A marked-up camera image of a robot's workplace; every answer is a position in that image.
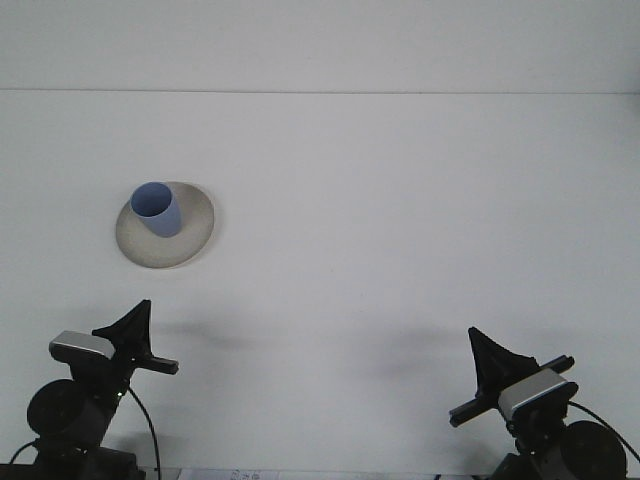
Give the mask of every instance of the blue cup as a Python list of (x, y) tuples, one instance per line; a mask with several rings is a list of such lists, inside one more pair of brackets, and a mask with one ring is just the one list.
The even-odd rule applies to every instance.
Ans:
[(180, 232), (180, 207), (175, 195), (164, 183), (140, 185), (131, 195), (129, 204), (133, 213), (156, 235), (166, 238)]

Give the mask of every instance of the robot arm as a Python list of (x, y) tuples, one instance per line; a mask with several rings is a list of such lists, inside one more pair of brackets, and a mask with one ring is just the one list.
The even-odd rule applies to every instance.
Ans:
[(627, 460), (615, 434), (593, 422), (564, 423), (578, 385), (560, 373), (573, 366), (561, 356), (539, 366), (469, 329), (478, 390), (473, 400), (451, 410), (457, 427), (496, 408), (515, 438), (490, 480), (625, 480)]

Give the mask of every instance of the white plate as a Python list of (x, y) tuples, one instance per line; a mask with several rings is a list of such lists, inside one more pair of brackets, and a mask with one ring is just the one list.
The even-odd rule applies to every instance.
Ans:
[(132, 262), (149, 268), (169, 268), (186, 262), (206, 245), (213, 232), (213, 204), (199, 188), (167, 182), (182, 214), (182, 230), (163, 238), (151, 232), (131, 211), (127, 202), (116, 221), (116, 241)]

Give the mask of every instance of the black cable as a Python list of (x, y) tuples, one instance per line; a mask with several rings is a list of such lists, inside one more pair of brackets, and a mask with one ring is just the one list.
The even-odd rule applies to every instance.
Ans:
[(600, 422), (602, 425), (604, 425), (606, 428), (608, 428), (611, 433), (613, 433), (616, 437), (618, 437), (618, 440), (620, 440), (625, 447), (627, 447), (627, 449), (631, 452), (631, 454), (636, 457), (636, 460), (640, 463), (640, 456), (638, 455), (638, 452), (636, 452), (633, 447), (631, 445), (629, 445), (629, 442), (627, 442), (622, 435), (620, 435), (611, 425), (609, 425), (607, 422), (605, 422), (602, 418), (600, 418), (598, 415), (596, 415), (595, 413), (593, 413), (591, 410), (589, 410), (587, 407), (584, 407), (582, 405), (580, 405), (579, 403), (576, 402), (569, 402), (569, 405), (571, 405), (572, 407), (577, 408), (578, 410), (582, 410), (585, 413), (588, 413), (589, 415), (591, 415), (593, 418), (595, 418), (598, 422)]
[(11, 457), (11, 460), (9, 460), (9, 463), (7, 464), (7, 468), (4, 471), (4, 475), (2, 476), (2, 480), (7, 480), (9, 478), (9, 471), (11, 470), (11, 465), (14, 464), (14, 462), (16, 461), (16, 459), (18, 458), (18, 455), (20, 455), (23, 451), (25, 451), (27, 448), (29, 447), (33, 447), (35, 445), (35, 441), (29, 442), (29, 443), (25, 443), (23, 446), (21, 446), (16, 453), (13, 454), (13, 457)]
[(131, 396), (133, 397), (133, 399), (136, 401), (136, 403), (140, 407), (140, 410), (142, 410), (142, 413), (144, 414), (145, 418), (147, 419), (147, 423), (149, 424), (149, 430), (151, 430), (151, 437), (153, 437), (153, 450), (155, 451), (155, 454), (156, 454), (156, 471), (158, 472), (158, 480), (162, 480), (162, 471), (160, 470), (160, 449), (158, 448), (158, 437), (156, 437), (156, 430), (155, 428), (153, 428), (153, 422), (151, 422), (151, 417), (149, 416), (149, 412), (147, 412), (147, 409), (144, 408), (144, 405), (142, 405), (140, 398), (138, 398), (138, 396), (131, 389), (131, 387), (128, 387), (128, 390)]

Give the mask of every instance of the white wall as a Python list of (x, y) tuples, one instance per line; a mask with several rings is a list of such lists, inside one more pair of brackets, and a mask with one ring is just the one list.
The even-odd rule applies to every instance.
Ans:
[[(29, 399), (67, 376), (48, 341), (111, 323), (142, 298), (153, 301), (154, 352), (182, 367), (133, 382), (168, 466), (489, 471), (511, 448), (499, 416), (448, 425), (475, 391), (470, 325), (540, 361), (574, 355), (578, 399), (640, 443), (630, 421), (638, 95), (50, 91), (637, 91), (637, 3), (566, 3), (558, 16), (551, 4), (486, 3), (484, 17), (475, 2), (193, 4), (197, 15), (177, 4), (1, 5), (14, 48), (0, 50), (12, 66), (0, 84), (44, 91), (0, 92), (0, 452), (33, 437)], [(265, 24), (272, 11), (282, 13)], [(65, 29), (69, 16), (76, 27)], [(373, 41), (410, 20), (427, 35), (419, 26), (436, 17), (446, 42)], [(518, 19), (533, 24), (522, 48), (507, 47), (500, 32)], [(205, 51), (194, 41), (212, 46), (225, 29), (236, 47), (194, 61)], [(281, 48), (276, 31), (289, 35)], [(605, 31), (617, 40), (589, 48), (586, 32)], [(344, 52), (338, 39), (352, 34), (362, 41)], [(564, 38), (567, 62), (542, 38)], [(319, 49), (310, 63), (301, 39)], [(468, 65), (465, 45), (489, 55), (484, 41), (504, 55)], [(391, 69), (374, 45), (405, 67), (420, 45), (430, 60)], [(447, 61), (433, 63), (439, 50)], [(362, 63), (343, 61), (356, 51), (368, 53)], [(526, 74), (519, 51), (544, 74)], [(198, 184), (216, 203), (213, 241), (183, 267), (143, 269), (115, 244), (118, 211), (149, 179)], [(107, 443), (153, 463), (130, 399)]]
[(638, 92), (635, 0), (0, 3), (0, 86)]

